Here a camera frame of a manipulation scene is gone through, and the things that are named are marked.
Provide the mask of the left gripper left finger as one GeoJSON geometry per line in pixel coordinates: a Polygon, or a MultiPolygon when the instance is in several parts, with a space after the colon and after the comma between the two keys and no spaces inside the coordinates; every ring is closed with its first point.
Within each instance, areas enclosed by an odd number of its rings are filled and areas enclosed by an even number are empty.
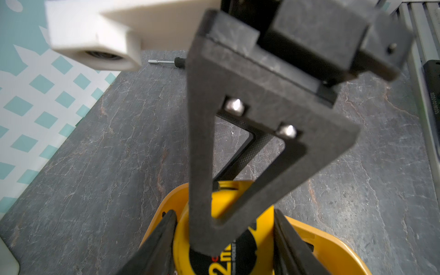
{"type": "Polygon", "coordinates": [[[117,274],[173,275],[175,273],[173,239],[176,225],[176,213],[170,210],[117,274]]]}

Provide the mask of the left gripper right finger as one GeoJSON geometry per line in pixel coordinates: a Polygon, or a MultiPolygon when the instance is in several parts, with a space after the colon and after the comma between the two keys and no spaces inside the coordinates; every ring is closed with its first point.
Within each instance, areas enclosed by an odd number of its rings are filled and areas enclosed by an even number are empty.
{"type": "Polygon", "coordinates": [[[283,213],[275,210],[273,269],[276,275],[328,275],[283,213]]]}

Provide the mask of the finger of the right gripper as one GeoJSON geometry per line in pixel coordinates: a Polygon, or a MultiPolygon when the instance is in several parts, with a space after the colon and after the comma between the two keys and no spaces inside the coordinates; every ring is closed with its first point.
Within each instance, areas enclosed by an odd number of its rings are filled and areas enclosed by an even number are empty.
{"type": "Polygon", "coordinates": [[[248,133],[246,141],[241,144],[234,155],[222,167],[213,179],[213,189],[220,189],[220,182],[233,181],[252,159],[273,139],[273,136],[260,131],[233,115],[222,111],[217,115],[220,119],[248,133]]]}
{"type": "Polygon", "coordinates": [[[258,32],[219,10],[207,10],[187,60],[190,245],[217,256],[269,206],[352,147],[360,128],[323,104],[319,82],[302,88],[247,55],[258,32]],[[227,97],[246,106],[241,120],[274,135],[282,124],[299,135],[219,218],[212,217],[215,116],[227,97]]]}

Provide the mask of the yellow storage tray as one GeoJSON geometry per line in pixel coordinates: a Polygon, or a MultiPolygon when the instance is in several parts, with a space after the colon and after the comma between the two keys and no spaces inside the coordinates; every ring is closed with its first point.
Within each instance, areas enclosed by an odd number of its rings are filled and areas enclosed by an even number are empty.
{"type": "MultiPolygon", "coordinates": [[[[219,256],[198,253],[189,245],[189,184],[170,192],[160,204],[143,241],[151,236],[169,210],[176,212],[176,241],[171,243],[175,275],[273,275],[275,251],[275,209],[269,207],[247,230],[219,256]]],[[[316,259],[332,275],[368,275],[370,271],[359,256],[340,239],[288,218],[294,229],[316,259]]]]}

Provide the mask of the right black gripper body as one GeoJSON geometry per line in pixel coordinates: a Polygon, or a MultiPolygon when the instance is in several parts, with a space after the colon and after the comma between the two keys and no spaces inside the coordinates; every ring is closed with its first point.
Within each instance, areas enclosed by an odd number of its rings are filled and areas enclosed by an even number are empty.
{"type": "Polygon", "coordinates": [[[396,79],[414,42],[408,27],[364,1],[222,1],[220,9],[257,30],[262,49],[317,79],[323,103],[363,72],[396,79]]]}

